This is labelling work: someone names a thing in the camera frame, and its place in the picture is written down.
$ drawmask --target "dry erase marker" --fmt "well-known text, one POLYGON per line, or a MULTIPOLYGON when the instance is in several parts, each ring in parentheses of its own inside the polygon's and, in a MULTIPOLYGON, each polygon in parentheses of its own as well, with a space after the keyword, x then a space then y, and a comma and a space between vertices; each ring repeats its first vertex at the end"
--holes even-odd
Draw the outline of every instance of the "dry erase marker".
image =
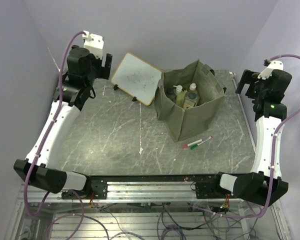
POLYGON ((200 143, 197 143, 197 144, 193 145, 192 147, 190 147, 190 149, 191 149, 191 150, 192 150, 192 149, 195 149, 196 147, 198 147, 199 145, 205 143, 206 141, 208 141, 208 140, 210 140, 210 139, 212 139, 212 136, 208 137, 207 139, 203 140, 203 141, 200 142, 200 143))

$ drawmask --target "white wall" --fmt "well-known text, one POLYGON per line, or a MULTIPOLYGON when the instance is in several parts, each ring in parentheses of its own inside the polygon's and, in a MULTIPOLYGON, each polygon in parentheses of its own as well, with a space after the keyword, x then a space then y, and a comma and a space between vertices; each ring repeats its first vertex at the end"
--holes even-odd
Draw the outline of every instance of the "white wall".
MULTIPOLYGON (((244 69, 262 71, 263 60, 279 54, 300 55, 300 0, 278 1, 239 68, 237 81, 244 69)), ((300 107, 300 60, 283 58, 283 64, 284 70, 293 76, 282 101, 287 106, 289 115, 300 107)), ((256 138, 251 100, 245 96, 241 98, 252 134, 256 138)), ((280 162, 282 178, 289 183, 288 193, 282 197, 284 212, 294 239, 300 240, 300 114, 284 127, 280 162)))
POLYGON ((69 38, 88 30, 104 36, 114 67, 130 51, 161 69, 183 68, 200 58, 232 71, 277 1, 24 0, 58 63, 69 38))
POLYGON ((45 122, 57 69, 21 0, 0 0, 0 240, 22 180, 13 170, 45 122))

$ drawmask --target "bottle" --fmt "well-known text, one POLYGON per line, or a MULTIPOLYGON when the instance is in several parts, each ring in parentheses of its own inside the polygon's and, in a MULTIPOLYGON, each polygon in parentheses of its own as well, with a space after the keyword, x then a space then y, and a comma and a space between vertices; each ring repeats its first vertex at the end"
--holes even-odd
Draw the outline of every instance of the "bottle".
POLYGON ((177 104, 179 107, 183 106, 184 103, 184 97, 185 97, 185 92, 182 90, 182 86, 178 85, 178 86, 174 86, 175 87, 175 95, 176 95, 176 100, 175 100, 175 104, 177 104))
POLYGON ((186 92, 184 95, 183 109, 190 109, 197 106, 199 96, 194 92, 186 92))
POLYGON ((197 85, 193 82, 191 83, 189 89, 187 90, 189 93, 195 93, 197 96, 199 96, 198 91, 196 90, 197 85))
POLYGON ((170 99, 172 102, 176 103, 177 95, 175 94, 175 90, 170 87, 167 88, 165 91, 165 95, 170 99))

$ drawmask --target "whiteboard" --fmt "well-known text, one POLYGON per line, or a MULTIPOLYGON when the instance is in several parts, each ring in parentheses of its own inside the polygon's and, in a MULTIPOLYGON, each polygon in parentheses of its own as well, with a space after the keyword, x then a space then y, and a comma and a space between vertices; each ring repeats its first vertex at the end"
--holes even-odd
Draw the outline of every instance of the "whiteboard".
POLYGON ((162 71, 130 52, 126 53, 111 82, 148 106, 155 98, 162 71))

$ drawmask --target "table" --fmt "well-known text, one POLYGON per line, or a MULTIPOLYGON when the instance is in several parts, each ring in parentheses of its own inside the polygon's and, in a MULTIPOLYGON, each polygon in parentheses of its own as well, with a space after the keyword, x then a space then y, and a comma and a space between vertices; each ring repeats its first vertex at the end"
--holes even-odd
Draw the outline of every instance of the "table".
POLYGON ((174 143, 153 104, 132 102, 110 80, 94 82, 95 99, 86 101, 60 147, 57 169, 86 175, 247 173, 255 152, 234 83, 226 70, 215 76, 227 87, 226 100, 209 130, 174 143), (194 150, 182 145, 211 140, 194 150))

